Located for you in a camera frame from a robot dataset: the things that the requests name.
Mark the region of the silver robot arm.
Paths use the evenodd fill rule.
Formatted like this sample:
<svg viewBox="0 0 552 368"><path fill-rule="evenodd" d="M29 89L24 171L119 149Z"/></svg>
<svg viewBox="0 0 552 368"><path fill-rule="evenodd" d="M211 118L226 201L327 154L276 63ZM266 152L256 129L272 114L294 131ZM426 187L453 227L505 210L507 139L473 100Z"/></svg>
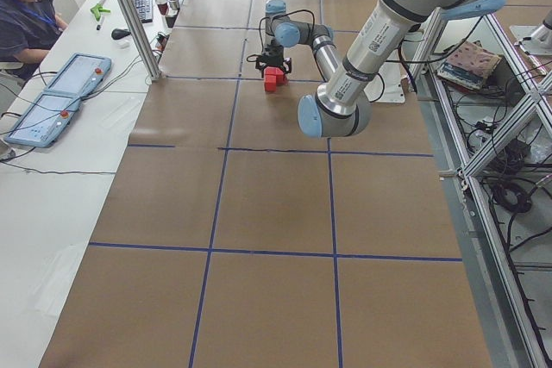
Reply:
<svg viewBox="0 0 552 368"><path fill-rule="evenodd" d="M536 26L512 25L516 45L529 55L551 55L551 12Z"/></svg>
<svg viewBox="0 0 552 368"><path fill-rule="evenodd" d="M310 47L324 82L298 104L298 125L310 137L347 137L360 133L371 116L365 93L379 69L409 30L425 22L435 9L446 21L484 16L501 9L506 0L377 0L351 47L340 56L331 29L322 24L294 21L283 0L265 6L266 42L257 57L263 72L277 67L290 72L287 47Z"/></svg>

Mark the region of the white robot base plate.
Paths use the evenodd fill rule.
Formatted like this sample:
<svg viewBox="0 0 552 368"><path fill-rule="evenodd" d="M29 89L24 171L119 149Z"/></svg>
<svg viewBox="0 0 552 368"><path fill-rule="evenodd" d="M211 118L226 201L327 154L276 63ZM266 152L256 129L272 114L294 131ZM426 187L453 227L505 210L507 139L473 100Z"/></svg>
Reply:
<svg viewBox="0 0 552 368"><path fill-rule="evenodd" d="M405 103L405 93L401 81L402 73L400 65L385 63L379 69L379 74L365 88L365 95L371 102Z"/></svg>

